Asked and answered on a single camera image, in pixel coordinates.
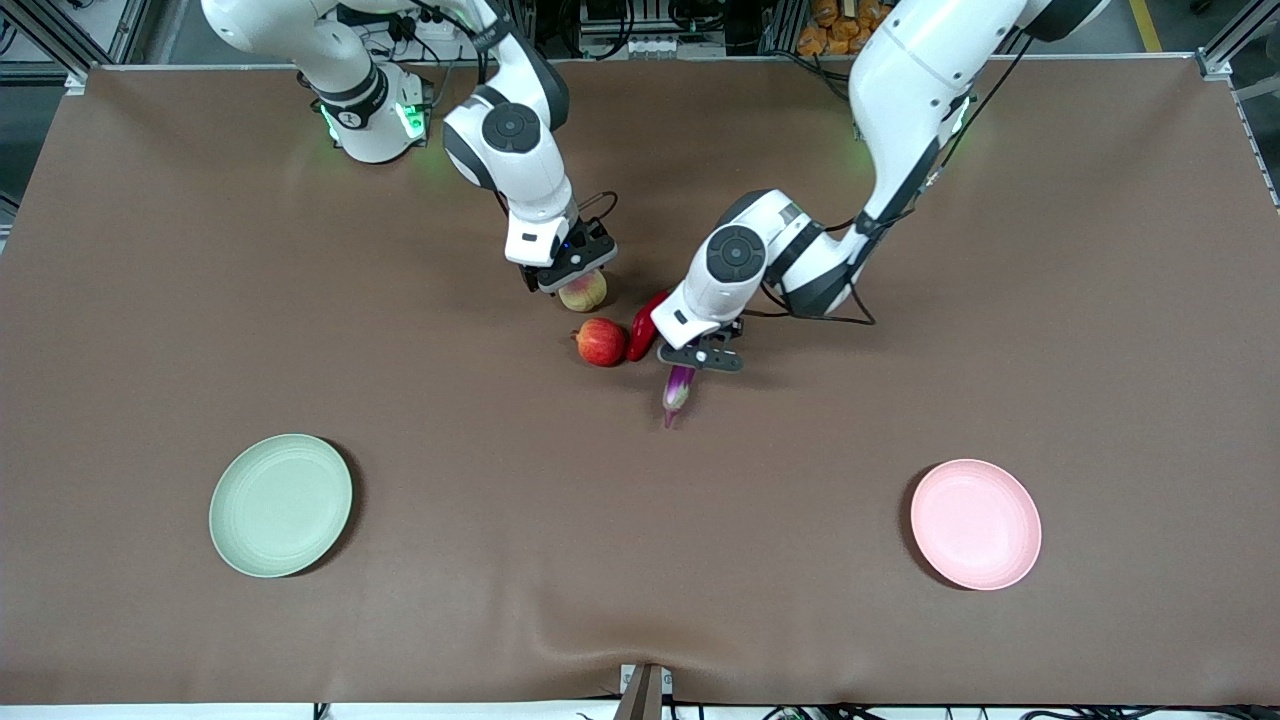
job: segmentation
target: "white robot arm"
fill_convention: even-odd
[[[826,315],[852,292],[870,252],[902,215],[960,126],[969,91],[1012,27],[1060,40],[1107,0],[901,0],[858,55],[849,100],[876,167],[854,225],[833,238],[780,190],[744,195],[721,215],[689,274],[654,313],[669,343],[659,355],[696,368],[723,364],[701,342],[733,323],[760,283],[791,313]],[[690,346],[699,341],[699,346]]]
[[[335,140],[364,163],[384,163],[420,142],[422,81],[374,63],[356,33],[323,19],[337,0],[201,0],[214,31],[246,53],[288,58],[320,99]],[[559,74],[489,0],[346,0],[366,13],[447,10],[474,29],[477,54],[498,73],[444,118],[444,149],[474,184],[508,201],[506,255],[530,290],[554,292],[617,255],[599,223],[581,220],[552,131],[568,118]]]

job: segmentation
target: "green led light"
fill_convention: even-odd
[[[320,114],[324,115],[324,122],[329,126],[329,137],[332,137],[334,142],[340,142],[338,140],[338,128],[334,127],[333,115],[329,114],[329,110],[324,105],[320,106]]]
[[[412,138],[422,137],[422,110],[416,105],[404,106],[396,104],[396,114],[399,115],[404,133]]]

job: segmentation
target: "pink plate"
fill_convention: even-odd
[[[1007,588],[1039,556],[1032,496],[982,460],[951,460],[924,475],[911,498],[911,532],[938,573],[975,591]]]

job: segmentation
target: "brown tablecloth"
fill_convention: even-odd
[[[563,69],[577,193],[622,197],[604,316],[745,191],[869,192],[795,67]],[[1280,702],[1280,222],[1194,63],[1024,63],[869,264],[882,324],[749,320],[677,432],[657,361],[577,360],[438,126],[365,167],[306,102],[96,72],[59,110],[0,259],[0,701],[573,697],[649,660],[695,701]],[[209,498],[282,432],[360,502],[256,580]],[[1011,589],[913,557],[913,479],[957,456],[1039,506]]]

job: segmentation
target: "apple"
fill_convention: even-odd
[[[604,282],[604,273],[596,268],[559,288],[556,291],[556,295],[559,296],[561,302],[570,310],[575,313],[590,313],[604,302],[604,296],[608,292],[609,286]]]
[[[573,333],[577,354],[588,363],[608,368],[622,360],[627,348],[627,333],[613,320],[591,318]]]

